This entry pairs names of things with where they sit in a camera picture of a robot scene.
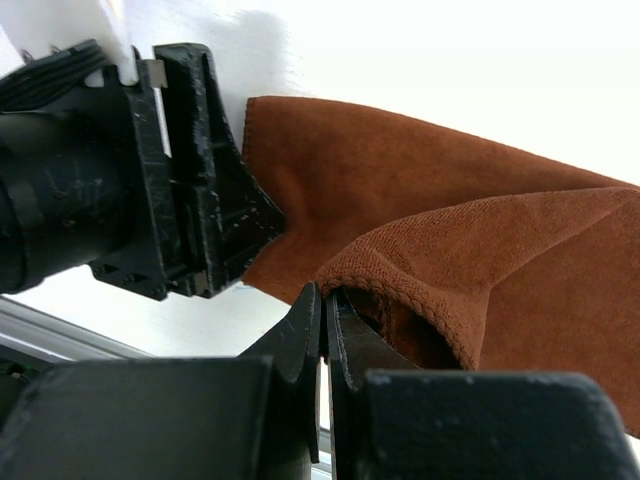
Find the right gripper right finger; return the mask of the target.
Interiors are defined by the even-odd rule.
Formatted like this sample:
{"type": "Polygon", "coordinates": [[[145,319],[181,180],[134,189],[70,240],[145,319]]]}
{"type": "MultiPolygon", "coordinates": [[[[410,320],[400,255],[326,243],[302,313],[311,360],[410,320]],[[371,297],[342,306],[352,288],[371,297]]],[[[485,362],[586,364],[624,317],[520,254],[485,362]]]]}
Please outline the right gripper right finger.
{"type": "Polygon", "coordinates": [[[619,414],[589,377],[423,370],[341,291],[326,302],[338,479],[635,479],[619,414]]]}

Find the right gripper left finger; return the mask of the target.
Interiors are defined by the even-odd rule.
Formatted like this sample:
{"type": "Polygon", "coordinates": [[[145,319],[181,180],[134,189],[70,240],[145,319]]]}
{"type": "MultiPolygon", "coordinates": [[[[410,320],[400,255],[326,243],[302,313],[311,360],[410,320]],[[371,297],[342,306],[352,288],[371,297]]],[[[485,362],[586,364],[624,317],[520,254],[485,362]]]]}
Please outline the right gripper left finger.
{"type": "Polygon", "coordinates": [[[66,362],[1,432],[5,479],[307,479],[322,299],[306,285],[241,355],[66,362]]]}

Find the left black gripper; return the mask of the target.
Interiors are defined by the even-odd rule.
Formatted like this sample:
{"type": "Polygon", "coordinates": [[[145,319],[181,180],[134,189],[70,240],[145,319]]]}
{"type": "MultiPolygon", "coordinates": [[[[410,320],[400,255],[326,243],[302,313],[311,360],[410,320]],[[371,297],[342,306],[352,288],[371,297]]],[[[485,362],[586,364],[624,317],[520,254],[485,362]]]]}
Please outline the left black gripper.
{"type": "Polygon", "coordinates": [[[154,54],[135,60],[131,86],[93,40],[2,77],[3,293],[85,265],[154,300],[211,298],[284,232],[236,145],[211,51],[175,43],[154,54]],[[171,180],[155,98],[165,86],[171,180]],[[175,212],[184,266],[169,281],[175,212]]]}

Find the brown towel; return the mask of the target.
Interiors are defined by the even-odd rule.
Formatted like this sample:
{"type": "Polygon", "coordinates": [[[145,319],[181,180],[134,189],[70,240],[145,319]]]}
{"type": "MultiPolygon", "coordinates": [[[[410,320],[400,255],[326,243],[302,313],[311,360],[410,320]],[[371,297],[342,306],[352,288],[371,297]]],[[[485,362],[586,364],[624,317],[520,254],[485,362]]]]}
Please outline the brown towel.
{"type": "Polygon", "coordinates": [[[244,158],[285,233],[245,283],[344,289],[425,369],[591,376],[639,432],[639,189],[383,110],[266,96],[244,158]]]}

